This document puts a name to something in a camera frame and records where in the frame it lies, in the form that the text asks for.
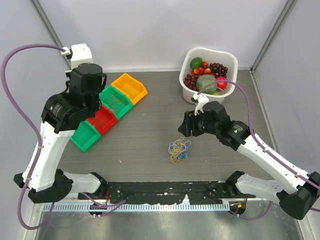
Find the bunch of red grapes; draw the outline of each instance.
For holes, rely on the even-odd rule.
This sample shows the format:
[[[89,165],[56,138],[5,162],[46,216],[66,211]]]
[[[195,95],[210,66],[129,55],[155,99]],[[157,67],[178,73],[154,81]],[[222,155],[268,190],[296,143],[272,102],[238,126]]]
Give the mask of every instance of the bunch of red grapes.
[[[190,74],[188,74],[185,78],[184,78],[184,85],[186,85],[186,87],[188,89],[191,89],[193,91],[196,91],[196,82],[198,80],[198,76],[197,75],[194,75],[194,76],[191,76]]]
[[[223,66],[220,63],[211,63],[209,65],[209,68],[211,70],[211,73],[214,73],[214,77],[218,78],[218,77],[224,77],[227,78],[227,72],[228,72],[228,68]]]

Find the table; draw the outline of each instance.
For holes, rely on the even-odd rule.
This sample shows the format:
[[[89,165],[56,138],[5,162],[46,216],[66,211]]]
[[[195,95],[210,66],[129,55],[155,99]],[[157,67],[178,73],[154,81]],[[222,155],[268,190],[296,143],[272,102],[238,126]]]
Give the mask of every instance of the table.
[[[271,179],[256,163],[222,145],[210,134],[189,137],[187,160],[178,164],[170,162],[169,143],[183,137],[177,129],[184,112],[195,109],[183,99],[179,73],[129,73],[145,85],[148,95],[87,152],[70,141],[58,167],[75,174],[97,172],[107,181],[224,181],[236,170]],[[121,74],[107,73],[108,83]],[[249,95],[254,130],[272,146],[250,72],[239,70],[237,83]],[[227,97],[223,105],[232,120],[248,123],[247,105],[239,90]]]

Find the avocado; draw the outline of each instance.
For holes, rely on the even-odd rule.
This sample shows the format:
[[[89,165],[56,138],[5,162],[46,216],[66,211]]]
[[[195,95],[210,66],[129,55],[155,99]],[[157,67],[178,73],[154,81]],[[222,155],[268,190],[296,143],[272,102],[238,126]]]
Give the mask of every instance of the avocado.
[[[209,83],[212,83],[216,81],[214,76],[205,74],[202,75],[201,77],[198,78],[198,80],[195,83],[196,89],[197,90],[201,90],[203,89],[206,85],[208,85]],[[204,94],[214,94],[214,92],[217,90],[217,83],[212,84],[211,86],[207,87],[203,93]]]
[[[190,62],[190,68],[196,69],[196,68],[201,68],[202,66],[202,58],[200,57],[195,57],[194,59],[192,59],[192,61]]]

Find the yellow bin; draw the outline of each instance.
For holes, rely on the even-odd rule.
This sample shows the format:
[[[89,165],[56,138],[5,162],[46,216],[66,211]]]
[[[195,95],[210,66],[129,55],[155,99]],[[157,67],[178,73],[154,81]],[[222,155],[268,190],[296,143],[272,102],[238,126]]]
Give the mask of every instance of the yellow bin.
[[[112,82],[111,85],[125,94],[133,105],[136,105],[137,102],[148,94],[145,86],[128,73],[124,73],[117,80]]]

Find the robotic arm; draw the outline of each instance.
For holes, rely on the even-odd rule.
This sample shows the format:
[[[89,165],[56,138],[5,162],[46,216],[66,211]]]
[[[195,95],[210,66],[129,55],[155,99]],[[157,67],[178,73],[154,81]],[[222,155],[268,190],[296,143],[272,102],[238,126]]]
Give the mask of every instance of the robotic arm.
[[[249,127],[242,121],[231,120],[223,105],[217,101],[209,102],[203,94],[195,94],[192,100],[197,105],[194,111],[184,113],[183,123],[178,129],[180,133],[186,137],[197,137],[204,133],[215,135],[223,145],[247,156],[275,179],[263,180],[236,171],[226,181],[230,185],[230,191],[270,200],[279,204],[293,218],[303,219],[319,198],[319,191],[294,175],[257,145]],[[282,163],[316,185],[320,185],[319,173],[308,174],[267,146],[257,134],[255,137]]]
[[[72,174],[57,169],[69,139],[82,121],[93,118],[101,108],[99,93],[105,88],[107,75],[102,68],[92,63],[92,54],[86,44],[65,47],[62,53],[71,59],[71,71],[66,75],[66,89],[51,96],[41,114],[40,134],[42,150],[32,172],[28,188],[29,198],[34,203],[58,202],[68,194],[90,193],[91,197],[103,198],[107,182],[95,172]],[[34,162],[38,145],[23,173],[16,174],[14,181],[22,188],[29,169]]]

